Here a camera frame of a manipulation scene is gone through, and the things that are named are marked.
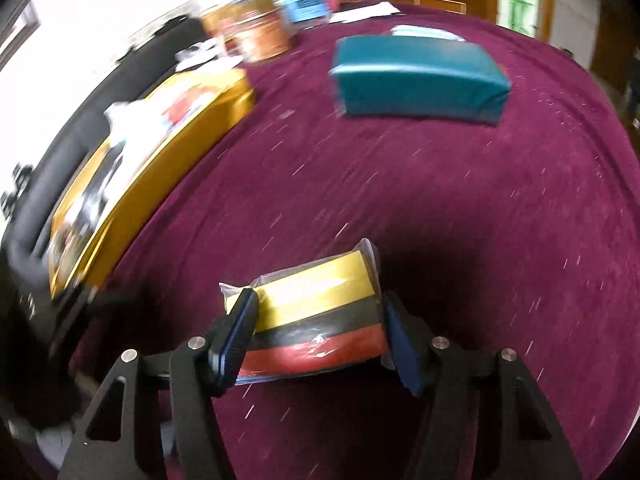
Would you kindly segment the multicolour cloth pack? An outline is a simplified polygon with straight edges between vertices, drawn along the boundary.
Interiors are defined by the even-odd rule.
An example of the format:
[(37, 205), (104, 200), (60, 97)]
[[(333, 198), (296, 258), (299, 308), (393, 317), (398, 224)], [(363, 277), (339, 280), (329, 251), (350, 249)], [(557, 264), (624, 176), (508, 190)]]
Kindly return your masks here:
[(239, 385), (325, 373), (388, 352), (380, 258), (367, 237), (349, 252), (262, 274), (247, 287), (259, 306)]

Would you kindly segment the maroon velvet tablecloth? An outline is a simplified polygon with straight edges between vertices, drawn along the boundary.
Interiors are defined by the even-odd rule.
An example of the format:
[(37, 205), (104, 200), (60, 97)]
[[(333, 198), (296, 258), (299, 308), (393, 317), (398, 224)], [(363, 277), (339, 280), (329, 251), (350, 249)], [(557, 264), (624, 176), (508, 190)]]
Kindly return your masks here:
[(102, 378), (128, 348), (176, 348), (221, 314), (221, 284), (378, 248), (384, 284), (469, 349), (515, 349), (582, 474), (600, 476), (639, 407), (639, 163), (608, 99), (546, 44), (404, 6), (401, 23), (480, 44), (512, 91), (495, 127), (350, 118), (337, 40), (392, 20), (302, 32), (252, 65), (254, 110), (164, 201), (122, 257), (133, 304), (96, 318), (73, 366)]

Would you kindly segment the black sofa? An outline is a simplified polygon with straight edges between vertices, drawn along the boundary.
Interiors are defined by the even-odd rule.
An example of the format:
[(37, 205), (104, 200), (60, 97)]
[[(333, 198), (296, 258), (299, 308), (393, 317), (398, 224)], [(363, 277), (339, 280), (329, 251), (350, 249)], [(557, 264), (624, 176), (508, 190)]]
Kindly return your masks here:
[(44, 251), (52, 214), (80, 165), (106, 139), (107, 107), (147, 96), (172, 72), (179, 51), (205, 39), (198, 18), (172, 18), (118, 61), (56, 135), (29, 176), (2, 237), (2, 249), (21, 287), (32, 294), (48, 288)]

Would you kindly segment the yellow gift box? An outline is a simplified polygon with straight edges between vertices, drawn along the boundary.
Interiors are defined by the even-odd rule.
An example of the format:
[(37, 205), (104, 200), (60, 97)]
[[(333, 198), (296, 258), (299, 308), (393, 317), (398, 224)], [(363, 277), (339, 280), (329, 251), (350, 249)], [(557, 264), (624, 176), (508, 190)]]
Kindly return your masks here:
[(207, 64), (104, 113), (108, 135), (56, 206), (48, 249), (51, 295), (100, 287), (182, 178), (253, 108), (244, 68)]

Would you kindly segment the teal rectangular box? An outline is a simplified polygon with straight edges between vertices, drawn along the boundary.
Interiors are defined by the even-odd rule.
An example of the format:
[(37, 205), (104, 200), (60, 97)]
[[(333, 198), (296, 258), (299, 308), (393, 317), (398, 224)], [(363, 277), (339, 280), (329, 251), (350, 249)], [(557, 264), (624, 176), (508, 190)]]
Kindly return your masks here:
[(348, 114), (450, 118), (498, 124), (511, 93), (478, 44), (358, 35), (337, 41), (330, 75)]

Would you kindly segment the blue white packet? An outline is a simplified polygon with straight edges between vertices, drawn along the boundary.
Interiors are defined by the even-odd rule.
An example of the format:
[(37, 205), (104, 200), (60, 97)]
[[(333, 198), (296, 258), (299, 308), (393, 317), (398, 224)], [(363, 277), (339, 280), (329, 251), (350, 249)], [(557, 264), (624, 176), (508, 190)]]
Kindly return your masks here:
[(430, 38), (430, 39), (441, 39), (441, 40), (465, 42), (464, 38), (455, 34), (454, 32), (450, 32), (449, 30), (434, 28), (434, 27), (423, 27), (423, 26), (401, 24), (401, 25), (394, 26), (390, 30), (390, 33), (393, 36), (399, 36), (399, 37), (418, 37), (418, 38)]

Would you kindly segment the white paper sheet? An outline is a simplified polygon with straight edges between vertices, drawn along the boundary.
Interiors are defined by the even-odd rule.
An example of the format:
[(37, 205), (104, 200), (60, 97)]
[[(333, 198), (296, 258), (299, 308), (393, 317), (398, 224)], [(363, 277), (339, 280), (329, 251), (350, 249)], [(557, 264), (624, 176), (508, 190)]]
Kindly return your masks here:
[(369, 18), (386, 18), (386, 16), (399, 13), (400, 10), (396, 8), (393, 3), (381, 1), (379, 3), (369, 4), (368, 6), (360, 6), (359, 8), (336, 12), (331, 16), (329, 23), (349, 24), (368, 20)]

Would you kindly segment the orange label plastic jar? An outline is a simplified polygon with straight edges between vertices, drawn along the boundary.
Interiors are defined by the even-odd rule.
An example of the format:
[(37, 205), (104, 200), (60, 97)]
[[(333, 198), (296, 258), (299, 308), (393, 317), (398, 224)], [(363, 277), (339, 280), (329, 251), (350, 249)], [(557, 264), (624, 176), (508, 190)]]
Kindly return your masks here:
[(245, 62), (264, 62), (291, 49), (288, 24), (272, 0), (227, 0), (205, 10), (201, 21), (228, 55)]

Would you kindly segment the framed wall picture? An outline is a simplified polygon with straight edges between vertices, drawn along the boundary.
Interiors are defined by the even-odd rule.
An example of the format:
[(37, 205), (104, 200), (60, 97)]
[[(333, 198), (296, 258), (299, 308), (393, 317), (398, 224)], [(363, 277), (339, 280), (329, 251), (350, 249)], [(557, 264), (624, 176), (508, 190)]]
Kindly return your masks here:
[(32, 34), (39, 28), (40, 21), (32, 2), (24, 7), (22, 13), (15, 20), (8, 32), (2, 32), (0, 51), (0, 70), (3, 70), (14, 57), (15, 53)]

